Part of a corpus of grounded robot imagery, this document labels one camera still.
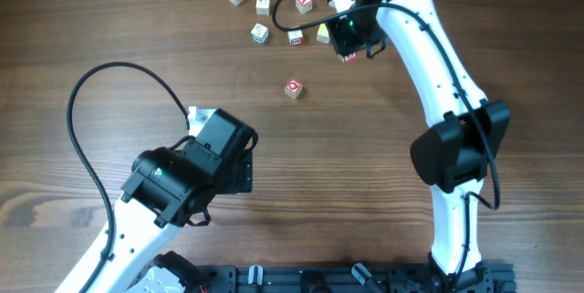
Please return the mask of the yellow topped wooden block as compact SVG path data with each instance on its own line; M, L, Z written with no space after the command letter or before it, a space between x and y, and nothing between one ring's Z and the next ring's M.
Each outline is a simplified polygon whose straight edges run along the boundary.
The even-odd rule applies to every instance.
M330 41L329 31L324 23L320 24L318 27L317 41L323 44L328 44Z

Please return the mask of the red Q letter block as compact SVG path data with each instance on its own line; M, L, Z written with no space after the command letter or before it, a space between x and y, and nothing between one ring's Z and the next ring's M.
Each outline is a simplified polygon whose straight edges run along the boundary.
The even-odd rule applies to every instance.
M291 79L284 87L285 93L293 99L298 98L298 96L302 92L302 89L303 89L302 83L293 79Z

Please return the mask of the white red H block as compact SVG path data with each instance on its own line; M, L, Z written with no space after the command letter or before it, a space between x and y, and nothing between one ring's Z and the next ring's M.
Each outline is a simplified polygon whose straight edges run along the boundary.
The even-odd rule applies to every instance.
M339 55L339 59L343 64L350 63L353 60L356 60L358 54L356 52L350 53L348 55Z

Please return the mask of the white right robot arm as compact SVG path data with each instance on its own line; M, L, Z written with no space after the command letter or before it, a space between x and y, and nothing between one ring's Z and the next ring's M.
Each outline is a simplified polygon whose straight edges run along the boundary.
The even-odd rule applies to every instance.
M433 199L433 274L445 292L482 281L477 208L500 205L495 156L510 112L474 83L443 30L433 0L327 0L327 27L343 58L392 43L422 103L427 131L410 147L415 171Z

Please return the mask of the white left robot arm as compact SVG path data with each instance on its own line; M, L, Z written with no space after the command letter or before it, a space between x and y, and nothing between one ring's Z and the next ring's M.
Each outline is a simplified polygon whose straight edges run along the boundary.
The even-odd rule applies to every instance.
M218 194L250 191L256 130L222 109L196 127L136 158L107 223L58 291L126 291L193 215L210 224L208 205Z

